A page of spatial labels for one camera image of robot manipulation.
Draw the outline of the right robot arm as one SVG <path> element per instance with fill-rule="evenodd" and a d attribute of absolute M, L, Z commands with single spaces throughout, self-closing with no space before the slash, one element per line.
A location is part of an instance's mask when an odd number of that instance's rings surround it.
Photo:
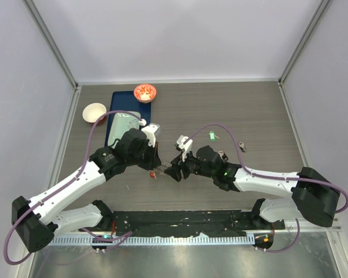
<path fill-rule="evenodd" d="M 261 192 L 274 195 L 276 200 L 261 198 L 250 214 L 251 224 L 265 228 L 269 223 L 304 218 L 314 225 L 332 226 L 340 192 L 331 187 L 319 172 L 303 167 L 299 172 L 276 173 L 243 168 L 230 163 L 222 151 L 209 145 L 188 151 L 171 161 L 164 173 L 174 180 L 186 179 L 191 174 L 211 178 L 224 191 Z"/>

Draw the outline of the metal disc key organizer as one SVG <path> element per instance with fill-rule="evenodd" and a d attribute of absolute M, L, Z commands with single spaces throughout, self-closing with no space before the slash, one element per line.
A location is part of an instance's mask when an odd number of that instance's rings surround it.
<path fill-rule="evenodd" d="M 171 168 L 172 165 L 170 163 L 164 163 L 158 167 L 156 167 L 153 172 L 155 172 L 156 175 L 162 175 L 165 177 L 170 177 L 171 175 L 168 173 L 168 169 Z"/>

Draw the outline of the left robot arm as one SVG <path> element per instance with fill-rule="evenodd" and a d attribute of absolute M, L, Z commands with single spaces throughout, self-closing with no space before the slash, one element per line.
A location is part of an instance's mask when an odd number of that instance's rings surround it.
<path fill-rule="evenodd" d="M 129 166 L 154 170 L 161 165 L 156 134 L 150 124 L 125 132 L 117 142 L 97 149 L 73 174 L 47 191 L 27 200 L 20 196 L 12 203 L 12 224 L 26 249 L 37 252 L 54 237 L 82 228 L 106 231 L 114 215 L 101 200 L 75 210 L 65 210 L 91 189 L 122 174 Z"/>

